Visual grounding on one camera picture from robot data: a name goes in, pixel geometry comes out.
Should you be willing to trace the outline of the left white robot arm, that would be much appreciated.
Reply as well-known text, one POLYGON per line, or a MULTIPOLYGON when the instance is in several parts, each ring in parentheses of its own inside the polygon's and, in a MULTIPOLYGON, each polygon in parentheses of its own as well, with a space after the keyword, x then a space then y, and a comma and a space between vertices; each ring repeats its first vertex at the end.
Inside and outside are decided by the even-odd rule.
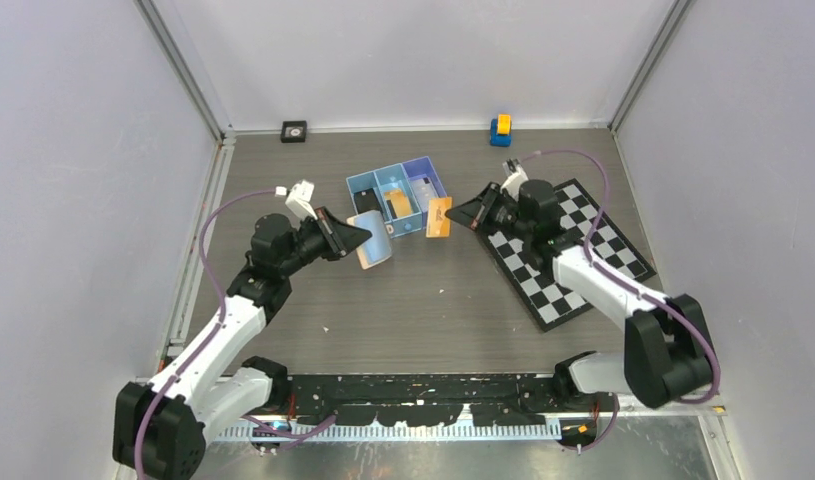
POLYGON ((115 404, 112 458, 154 479, 189 479, 217 436, 260 408, 281 412, 290 398, 285 366, 254 356, 221 377, 292 292, 291 275, 317 259, 337 261, 372 238, 325 207, 293 226, 283 214, 257 220, 246 263, 195 339, 147 383, 127 383, 115 404))

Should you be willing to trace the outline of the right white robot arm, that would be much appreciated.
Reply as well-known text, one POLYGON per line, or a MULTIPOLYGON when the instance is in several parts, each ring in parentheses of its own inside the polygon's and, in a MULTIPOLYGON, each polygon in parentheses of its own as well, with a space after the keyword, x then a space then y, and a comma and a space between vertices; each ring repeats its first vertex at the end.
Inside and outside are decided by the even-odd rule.
POLYGON ((578 239, 562 226, 563 213, 554 187, 545 180, 525 180, 516 194, 491 182, 446 213, 474 232, 520 240, 529 266, 580 295, 621 328, 622 353, 585 352, 556 365, 557 403, 574 411, 594 393, 617 393, 659 408, 673 401, 700 404, 715 396, 721 367, 700 303, 687 294, 670 297, 625 276, 596 255, 590 237, 578 239))

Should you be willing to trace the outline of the beige leather card holder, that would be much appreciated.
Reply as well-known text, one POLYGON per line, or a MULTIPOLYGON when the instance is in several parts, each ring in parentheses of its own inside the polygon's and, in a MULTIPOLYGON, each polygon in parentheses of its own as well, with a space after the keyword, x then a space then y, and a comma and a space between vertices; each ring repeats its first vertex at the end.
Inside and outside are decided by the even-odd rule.
POLYGON ((357 249, 358 260, 363 270, 373 268, 391 258, 393 253, 391 237, 379 210, 369 210, 349 217, 347 223, 371 233, 371 237, 357 249))

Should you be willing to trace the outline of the orange credit card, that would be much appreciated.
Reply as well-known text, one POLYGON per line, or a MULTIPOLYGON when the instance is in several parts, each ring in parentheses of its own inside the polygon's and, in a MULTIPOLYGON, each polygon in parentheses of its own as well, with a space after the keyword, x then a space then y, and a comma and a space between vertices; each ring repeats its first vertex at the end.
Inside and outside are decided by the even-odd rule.
POLYGON ((453 205, 451 197, 431 198, 428 203, 426 237, 448 238, 451 230, 451 220, 447 217, 448 210, 453 205))

